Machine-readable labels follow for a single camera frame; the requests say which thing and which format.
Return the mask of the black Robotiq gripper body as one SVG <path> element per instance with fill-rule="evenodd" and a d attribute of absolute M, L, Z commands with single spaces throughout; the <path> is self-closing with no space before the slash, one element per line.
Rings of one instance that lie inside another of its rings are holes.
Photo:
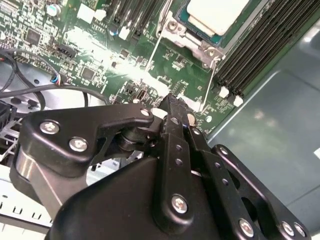
<path fill-rule="evenodd" d="M 194 219 L 179 234 L 162 231 L 152 203 L 158 162 L 138 160 L 67 200 L 47 233 L 49 240 L 235 240 L 232 230 L 212 212 L 201 177 L 192 175 Z"/>

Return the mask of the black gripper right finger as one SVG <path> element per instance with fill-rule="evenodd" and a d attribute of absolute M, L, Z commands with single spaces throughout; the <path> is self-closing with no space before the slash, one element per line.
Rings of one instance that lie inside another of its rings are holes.
<path fill-rule="evenodd" d="M 208 146 L 187 125 L 193 182 L 195 226 L 184 240 L 309 240 L 298 218 L 224 145 Z"/>

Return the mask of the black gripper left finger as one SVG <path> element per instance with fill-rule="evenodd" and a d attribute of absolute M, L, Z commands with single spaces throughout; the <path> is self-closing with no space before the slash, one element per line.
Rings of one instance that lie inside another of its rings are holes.
<path fill-rule="evenodd" d="M 156 109 L 128 103 L 30 113 L 22 121 L 10 179 L 46 208 L 53 223 L 75 194 L 153 158 L 153 219 L 166 233 L 182 233 L 194 218 L 188 110 L 168 94 Z"/>

